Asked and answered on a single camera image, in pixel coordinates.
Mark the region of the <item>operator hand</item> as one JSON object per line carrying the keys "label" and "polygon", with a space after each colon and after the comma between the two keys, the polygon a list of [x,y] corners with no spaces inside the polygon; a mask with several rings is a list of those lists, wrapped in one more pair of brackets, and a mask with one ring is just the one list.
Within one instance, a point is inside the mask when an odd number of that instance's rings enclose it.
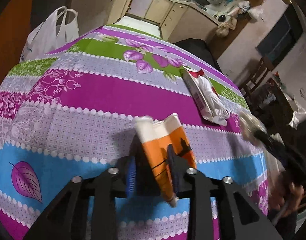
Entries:
{"label": "operator hand", "polygon": [[282,217],[287,217],[299,209],[300,202],[304,195],[302,185],[295,185],[286,171],[283,171],[276,178],[269,194],[269,208],[280,211],[286,207]]}

